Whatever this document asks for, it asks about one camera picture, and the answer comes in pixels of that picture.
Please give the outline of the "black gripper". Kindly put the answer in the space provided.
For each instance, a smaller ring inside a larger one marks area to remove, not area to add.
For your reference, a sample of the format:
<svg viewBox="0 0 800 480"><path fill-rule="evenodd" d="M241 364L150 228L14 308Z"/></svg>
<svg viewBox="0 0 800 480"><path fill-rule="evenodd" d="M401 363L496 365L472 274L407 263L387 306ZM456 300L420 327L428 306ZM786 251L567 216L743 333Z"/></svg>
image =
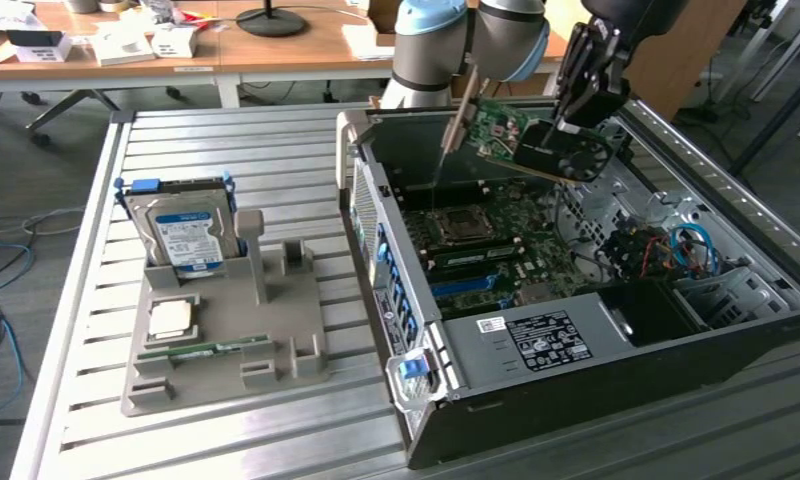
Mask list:
<svg viewBox="0 0 800 480"><path fill-rule="evenodd" d="M665 34L679 1L596 0L581 3L589 20L575 24L557 76L555 125L593 128L628 100L624 78L640 42Z"/></svg>

